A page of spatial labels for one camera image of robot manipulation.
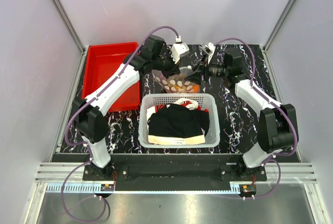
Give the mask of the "clear zip top bag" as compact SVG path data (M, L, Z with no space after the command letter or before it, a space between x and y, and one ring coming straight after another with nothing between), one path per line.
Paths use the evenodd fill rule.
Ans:
M186 81L186 77L193 72L191 66L185 66L180 67L180 74L175 74L169 78L165 78L161 71L153 70L151 73L154 81L156 81L167 93L189 93L189 90L194 85L198 84Z

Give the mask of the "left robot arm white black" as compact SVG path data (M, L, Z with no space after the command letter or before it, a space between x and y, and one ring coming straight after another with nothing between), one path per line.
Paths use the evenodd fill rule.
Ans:
M161 71L166 77L179 73L181 58L188 51L187 44L180 37L168 47L163 38L150 35L98 89L84 99L73 101L75 113L71 121L88 148L88 161L95 166L94 174L100 180L107 180L112 175L109 165L111 156L106 145L108 124L105 120L110 107L142 75L153 70Z

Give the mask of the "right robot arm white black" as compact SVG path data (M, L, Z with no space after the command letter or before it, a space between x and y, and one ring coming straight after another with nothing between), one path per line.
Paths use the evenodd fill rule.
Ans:
M204 79L222 78L224 86L256 113L259 118L257 142L245 152L232 173L241 180L252 179L261 167L275 156L292 155L298 144L296 109L291 104L282 104L264 93L247 76L242 67L242 56L235 48L227 48L221 64L212 63L217 55L211 42L202 47L200 63L193 68Z

